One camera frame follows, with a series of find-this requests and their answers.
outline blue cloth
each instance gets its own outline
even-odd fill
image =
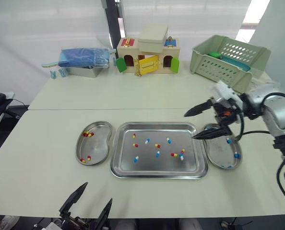
[[[74,48],[63,49],[59,56],[58,65],[70,67],[109,67],[109,51],[105,48]]]

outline white box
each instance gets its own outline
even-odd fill
[[[139,51],[162,53],[167,39],[168,25],[150,24],[144,28],[138,38]]]

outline white wall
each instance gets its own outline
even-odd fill
[[[250,0],[121,0],[127,36],[137,37],[148,23],[169,25],[168,35],[180,39],[180,59],[212,35],[235,38]]]
[[[50,77],[41,63],[62,47],[109,45],[108,34],[101,0],[0,0],[0,92],[31,103]]]
[[[272,51],[266,73],[285,90],[285,0],[270,1],[250,43]]]

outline blue panel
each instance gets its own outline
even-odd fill
[[[246,65],[246,64],[244,64],[244,63],[241,63],[241,62],[239,62],[239,61],[235,61],[235,60],[233,60],[233,59],[231,59],[231,58],[228,58],[228,57],[226,57],[226,56],[221,56],[221,60],[222,61],[225,61],[225,62],[227,62],[227,63],[230,63],[230,64],[232,64],[232,65],[235,65],[235,66],[237,66],[237,67],[240,67],[242,70],[244,70],[244,71],[248,71],[248,70],[250,70],[250,66],[248,66],[248,65]]]
[[[176,40],[173,39],[172,42],[169,42],[168,39],[166,39],[166,42],[165,42],[164,46],[169,46],[169,45],[177,46]]]

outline window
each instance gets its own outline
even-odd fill
[[[125,55],[123,58],[127,66],[134,66],[134,60],[131,55]]]
[[[144,59],[144,55],[138,55],[138,60],[143,60]]]
[[[248,43],[264,15],[270,0],[251,0],[236,40]]]
[[[165,56],[164,61],[163,61],[163,67],[170,67],[171,59],[172,59],[172,56]]]

